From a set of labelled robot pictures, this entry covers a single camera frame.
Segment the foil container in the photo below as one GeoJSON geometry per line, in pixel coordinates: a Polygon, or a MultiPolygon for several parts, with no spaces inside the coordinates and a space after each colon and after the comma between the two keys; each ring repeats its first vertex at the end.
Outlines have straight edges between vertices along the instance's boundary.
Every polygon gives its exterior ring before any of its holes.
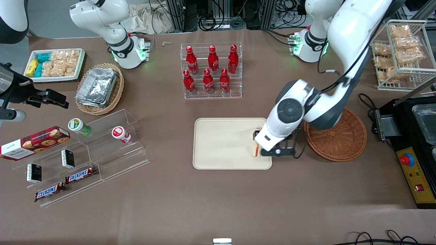
{"type": "Polygon", "coordinates": [[[116,83],[117,73],[112,69],[93,68],[86,75],[75,99],[83,105],[105,107],[116,83]]]}

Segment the small bottle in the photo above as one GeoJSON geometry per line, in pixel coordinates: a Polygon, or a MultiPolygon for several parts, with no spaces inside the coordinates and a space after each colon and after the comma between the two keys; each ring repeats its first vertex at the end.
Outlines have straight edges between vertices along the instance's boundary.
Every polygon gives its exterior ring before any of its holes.
{"type": "Polygon", "coordinates": [[[218,74],[218,69],[219,69],[218,55],[215,52],[215,46],[214,45],[209,46],[208,63],[209,63],[209,68],[211,70],[211,74],[212,75],[217,75],[218,74]]]}
{"type": "Polygon", "coordinates": [[[187,46],[186,47],[186,63],[188,64],[189,72],[195,76],[198,74],[198,63],[197,63],[197,57],[195,57],[192,47],[187,46]]]}
{"type": "Polygon", "coordinates": [[[130,140],[132,139],[132,136],[129,133],[127,133],[127,131],[121,126],[117,126],[112,129],[112,136],[115,139],[120,140],[124,144],[129,143],[130,140]]]}
{"type": "Polygon", "coordinates": [[[203,83],[206,94],[211,95],[215,93],[214,79],[211,76],[211,72],[209,71],[209,69],[204,69],[203,83]]]}
{"type": "Polygon", "coordinates": [[[194,85],[194,79],[189,75],[188,70],[183,71],[183,84],[185,85],[186,91],[189,96],[193,96],[197,93],[194,85]]]}
{"type": "Polygon", "coordinates": [[[236,45],[232,44],[230,46],[230,54],[228,55],[228,72],[235,74],[238,69],[239,56],[236,53],[236,45]]]}
{"type": "Polygon", "coordinates": [[[68,123],[68,129],[75,133],[80,133],[83,136],[87,136],[91,133],[91,127],[86,125],[79,118],[71,119],[70,122],[68,123]]]}
{"type": "Polygon", "coordinates": [[[219,78],[219,88],[223,94],[230,92],[230,77],[227,74],[227,69],[221,70],[221,77],[219,78]]]}

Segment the coca-cola bottle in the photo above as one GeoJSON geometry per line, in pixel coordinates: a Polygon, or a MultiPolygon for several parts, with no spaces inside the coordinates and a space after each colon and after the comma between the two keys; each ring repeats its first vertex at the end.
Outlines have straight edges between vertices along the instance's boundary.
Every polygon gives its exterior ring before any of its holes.
{"type": "Polygon", "coordinates": [[[211,76],[211,72],[209,71],[209,69],[204,69],[203,83],[206,94],[211,95],[215,93],[214,79],[211,76]]]}
{"type": "Polygon", "coordinates": [[[189,74],[188,70],[183,71],[183,84],[185,85],[186,91],[189,96],[193,96],[197,93],[194,85],[194,79],[189,74]]]}
{"type": "Polygon", "coordinates": [[[223,94],[230,92],[230,77],[227,74],[227,69],[221,70],[221,77],[219,78],[219,88],[223,94]]]}
{"type": "Polygon", "coordinates": [[[217,75],[219,69],[218,55],[215,53],[214,45],[209,46],[208,62],[209,62],[209,69],[211,70],[211,74],[217,75]]]}
{"type": "Polygon", "coordinates": [[[228,72],[231,74],[236,73],[236,69],[238,69],[239,56],[236,53],[236,45],[232,44],[230,46],[230,54],[228,55],[228,72]]]}
{"type": "Polygon", "coordinates": [[[198,74],[197,57],[195,57],[194,53],[192,52],[191,46],[186,47],[186,53],[186,63],[188,64],[189,72],[195,76],[198,74]]]}

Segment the bottle cap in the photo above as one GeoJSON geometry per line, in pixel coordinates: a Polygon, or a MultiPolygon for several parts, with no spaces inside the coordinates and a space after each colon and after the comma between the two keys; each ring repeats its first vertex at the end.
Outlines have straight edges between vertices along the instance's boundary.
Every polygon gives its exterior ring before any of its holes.
{"type": "Polygon", "coordinates": [[[83,121],[79,118],[73,118],[68,123],[68,129],[73,132],[78,132],[83,128],[83,121]]]}
{"type": "Polygon", "coordinates": [[[126,130],[121,126],[117,126],[112,129],[112,136],[117,140],[124,138],[125,134],[126,130]]]}

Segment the black box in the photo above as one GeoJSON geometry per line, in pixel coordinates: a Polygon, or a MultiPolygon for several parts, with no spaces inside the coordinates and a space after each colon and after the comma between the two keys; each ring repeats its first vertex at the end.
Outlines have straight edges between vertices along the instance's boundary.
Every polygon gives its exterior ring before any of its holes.
{"type": "Polygon", "coordinates": [[[27,181],[32,183],[39,183],[42,181],[41,166],[29,163],[27,165],[27,181]]]}
{"type": "Polygon", "coordinates": [[[74,154],[72,151],[69,150],[63,150],[61,151],[62,154],[62,166],[66,168],[74,168],[74,154]]]}

